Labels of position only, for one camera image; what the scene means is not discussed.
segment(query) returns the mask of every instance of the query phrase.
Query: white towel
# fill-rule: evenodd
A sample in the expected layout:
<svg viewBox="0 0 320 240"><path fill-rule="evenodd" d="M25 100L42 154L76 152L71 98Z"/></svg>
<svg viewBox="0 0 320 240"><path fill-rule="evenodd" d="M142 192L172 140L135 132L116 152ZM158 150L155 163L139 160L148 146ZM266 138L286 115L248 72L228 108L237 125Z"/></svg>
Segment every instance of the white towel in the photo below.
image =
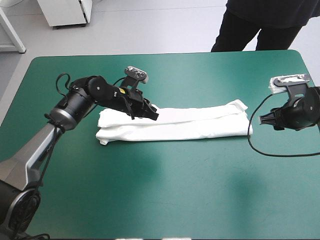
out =
<svg viewBox="0 0 320 240"><path fill-rule="evenodd" d="M165 141L247 135L249 121L240 100L206 108L157 108L157 121L131 120L127 114L106 108L100 112L96 138L110 141Z"/></svg>

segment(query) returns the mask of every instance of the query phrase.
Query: black cable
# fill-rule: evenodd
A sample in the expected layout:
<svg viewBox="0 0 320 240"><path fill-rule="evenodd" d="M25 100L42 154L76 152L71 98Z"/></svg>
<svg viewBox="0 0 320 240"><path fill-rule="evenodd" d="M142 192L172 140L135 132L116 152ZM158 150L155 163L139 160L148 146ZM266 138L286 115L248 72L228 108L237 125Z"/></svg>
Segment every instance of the black cable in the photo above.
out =
<svg viewBox="0 0 320 240"><path fill-rule="evenodd" d="M53 138L52 138L52 141L51 141L51 144L50 144L50 147L49 147L48 157L47 157L47 159L46 159L44 168L43 168L43 170L42 170L42 172L41 172L41 176L40 176L40 178L39 178L39 180L38 180L38 182L37 182L37 184L36 184L36 187L35 187L35 189L34 189L34 191L33 191L33 193L32 193L32 196L31 196L28 204L26 205L26 208L25 208L24 213L23 213L23 215L22 215L21 221L20 221L20 223L18 224L17 228L14 230L13 234L12 234L12 237L11 237L12 240L14 240L14 239L16 238L16 236L17 236L17 234L18 234L18 231L19 231L22 223L24 222L24 220L25 220L25 218L26 218L26 216L27 216L28 208L30 207L30 205L31 205L31 203L32 203L32 199L35 197L36 193L39 192L38 189L39 189L39 187L41 186L42 180L43 180L43 178L44 178L44 175L45 175L45 173L46 173L46 170L47 170L48 165L49 165L49 162L50 162L51 155L52 155L52 153L53 153L53 151L54 151L54 147L55 147L55 145L56 145L56 143L57 143L57 141L58 141L58 127L57 127L57 126L58 126L58 124L55 124L55 125L54 125Z"/></svg>
<svg viewBox="0 0 320 240"><path fill-rule="evenodd" d="M316 155L320 155L320 152L315 152L315 153L307 153L307 154L285 154L285 155L281 155L281 154L269 154L269 153L265 153L263 151L260 151L258 149L256 149L251 141L250 141L250 126L251 126L251 122L252 119L254 118L256 112L261 108L261 106L265 103L265 101L270 98L271 96L273 96L272 94L270 94L269 96L267 96L261 103L260 105L253 111L250 120L249 120L249 126L248 126L248 131L247 131L247 139L248 139L248 143L250 145L250 147L255 150L257 153L268 156L268 157L278 157L278 158L296 158L296 157L311 157L311 156L316 156Z"/></svg>
<svg viewBox="0 0 320 240"><path fill-rule="evenodd" d="M22 238L21 240L38 240L40 238L50 240L50 235L47 233L43 233L35 236L25 237L25 238Z"/></svg>
<svg viewBox="0 0 320 240"><path fill-rule="evenodd" d="M134 119L135 119L135 114L134 114L134 112L132 111L132 108L131 108L131 106L129 105L127 99L126 99L124 96L118 96L118 97L120 97L120 98L122 98L122 99L124 100L125 107L126 107L126 109L128 110L131 119L134 120Z"/></svg>
<svg viewBox="0 0 320 240"><path fill-rule="evenodd" d="M117 81L115 81L115 83L113 84L113 86L116 85L119 81L121 81L122 79L125 79L125 78L126 78L126 77L122 77L122 78L118 79Z"/></svg>
<svg viewBox="0 0 320 240"><path fill-rule="evenodd" d="M70 75L69 75L68 73L66 73L66 72L61 73L61 74L56 78L56 80L55 80L55 88L56 88L56 91L57 91L59 94L61 94L62 96L64 96L64 98L65 98L65 103L67 103L67 102L68 102L68 97L67 97L67 95L65 95L63 92L61 92L60 89L59 89L59 87L58 87L58 82L59 82L59 80L60 80L63 76L67 76L67 77L68 77L67 80L66 80L66 82L65 82L65 84L64 84L64 86L65 86L65 88L66 88L67 90L69 90L68 84L69 84L69 82L70 82L71 77L70 77Z"/></svg>

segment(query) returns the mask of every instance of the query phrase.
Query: person's leg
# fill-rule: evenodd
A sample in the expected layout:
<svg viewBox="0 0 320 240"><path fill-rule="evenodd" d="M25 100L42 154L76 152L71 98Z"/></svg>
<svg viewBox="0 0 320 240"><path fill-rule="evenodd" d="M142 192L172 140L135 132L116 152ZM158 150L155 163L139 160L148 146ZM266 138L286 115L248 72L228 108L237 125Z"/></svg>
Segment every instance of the person's leg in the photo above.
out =
<svg viewBox="0 0 320 240"><path fill-rule="evenodd" d="M242 51L259 30L254 23L243 20L227 10L211 52Z"/></svg>
<svg viewBox="0 0 320 240"><path fill-rule="evenodd" d="M290 47L300 29L301 26L289 28L264 27L259 32L255 50L286 50Z"/></svg>

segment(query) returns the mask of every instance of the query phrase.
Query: tiled floor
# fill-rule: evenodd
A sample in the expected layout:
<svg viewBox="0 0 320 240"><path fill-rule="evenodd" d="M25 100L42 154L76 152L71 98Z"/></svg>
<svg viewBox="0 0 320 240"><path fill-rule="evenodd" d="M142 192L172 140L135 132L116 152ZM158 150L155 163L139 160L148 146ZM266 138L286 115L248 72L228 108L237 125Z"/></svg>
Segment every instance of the tiled floor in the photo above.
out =
<svg viewBox="0 0 320 240"><path fill-rule="evenodd" d="M48 26L37 0L4 8L27 50L25 54L0 53L0 123L33 58L208 52L219 32L225 3L226 0L93 0L88 26L58 30ZM311 19L291 49L301 53L313 80L320 84L319 27L320 18ZM256 39L245 50L254 50L255 43Z"/></svg>

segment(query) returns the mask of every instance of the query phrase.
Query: green table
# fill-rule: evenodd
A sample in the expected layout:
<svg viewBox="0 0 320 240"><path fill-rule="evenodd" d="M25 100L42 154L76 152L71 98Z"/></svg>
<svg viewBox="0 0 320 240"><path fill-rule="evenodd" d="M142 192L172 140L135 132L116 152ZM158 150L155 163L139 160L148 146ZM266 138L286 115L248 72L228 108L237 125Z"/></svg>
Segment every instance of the green table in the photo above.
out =
<svg viewBox="0 0 320 240"><path fill-rule="evenodd" d="M0 127L0 161L42 126L61 96L55 78L148 72L140 85L161 108L204 108L242 100L250 115L270 94L271 77L307 73L296 51L38 57L32 61ZM286 93L257 113L282 106ZM29 234L54 238L320 238L320 158L271 158L245 136L159 142L95 138L101 107L66 132L41 188ZM252 141L268 153L319 151L319 132L274 131L253 123Z"/></svg>

